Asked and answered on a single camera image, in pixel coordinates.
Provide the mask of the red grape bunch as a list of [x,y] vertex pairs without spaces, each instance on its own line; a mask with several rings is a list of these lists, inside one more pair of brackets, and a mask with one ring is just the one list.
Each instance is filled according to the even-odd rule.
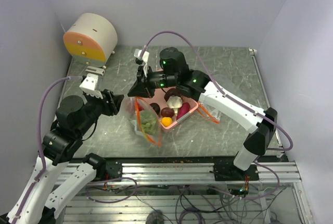
[[135,109],[136,109],[137,111],[142,111],[142,110],[144,110],[144,108],[143,108],[140,104],[136,104]]

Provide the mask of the pink plastic basket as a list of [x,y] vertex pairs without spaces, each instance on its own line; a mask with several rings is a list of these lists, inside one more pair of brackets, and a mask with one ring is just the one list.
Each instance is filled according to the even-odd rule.
[[149,72],[147,80],[154,95],[145,102],[156,113],[161,130],[168,132],[198,109],[198,103],[176,86],[174,76],[160,69]]

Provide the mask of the clear bag orange zipper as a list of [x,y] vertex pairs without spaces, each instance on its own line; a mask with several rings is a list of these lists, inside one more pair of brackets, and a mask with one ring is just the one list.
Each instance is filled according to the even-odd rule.
[[146,99],[127,97],[123,102],[124,115],[134,127],[135,134],[152,145],[161,147],[162,129],[157,113]]

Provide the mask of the white garlic bulb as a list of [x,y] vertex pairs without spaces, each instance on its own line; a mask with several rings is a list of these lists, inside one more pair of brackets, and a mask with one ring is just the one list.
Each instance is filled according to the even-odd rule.
[[168,108],[174,110],[174,114],[178,114],[178,110],[182,107],[183,105],[183,100],[179,96],[170,96],[169,99],[166,102]]

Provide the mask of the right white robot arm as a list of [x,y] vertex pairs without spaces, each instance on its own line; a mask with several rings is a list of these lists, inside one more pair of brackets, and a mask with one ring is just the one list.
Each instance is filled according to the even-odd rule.
[[268,149],[276,130],[277,111],[271,107],[264,110],[253,106],[224,89],[206,73],[190,69],[184,54],[175,47],[160,52],[160,71],[152,71],[145,51],[137,49],[134,56],[138,71],[129,97],[152,98],[158,89],[175,88],[184,97],[214,107],[248,132],[229,168],[233,179],[245,177],[250,165]]

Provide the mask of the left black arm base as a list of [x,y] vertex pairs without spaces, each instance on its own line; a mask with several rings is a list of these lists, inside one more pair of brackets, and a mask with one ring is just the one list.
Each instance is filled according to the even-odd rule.
[[122,175],[122,166],[119,163],[106,160],[94,153],[86,155],[82,162],[88,164],[95,171],[93,181],[115,179]]

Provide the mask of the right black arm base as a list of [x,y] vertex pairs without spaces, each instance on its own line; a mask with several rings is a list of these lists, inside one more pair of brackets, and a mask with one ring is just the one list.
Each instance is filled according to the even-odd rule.
[[214,175],[215,181],[258,181],[258,169],[256,165],[243,171],[233,165],[233,163],[217,163],[213,165],[213,169],[209,171]]

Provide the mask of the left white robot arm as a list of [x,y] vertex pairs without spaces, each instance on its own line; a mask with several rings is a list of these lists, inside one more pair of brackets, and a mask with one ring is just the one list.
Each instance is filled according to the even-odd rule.
[[84,142],[84,134],[97,126],[101,115],[117,115],[123,95],[103,90],[97,98],[65,97],[56,110],[51,131],[43,137],[42,154],[37,157],[28,185],[13,209],[1,216],[1,223],[55,223],[66,205],[89,182],[106,175],[106,160],[90,153],[59,187],[55,183]]

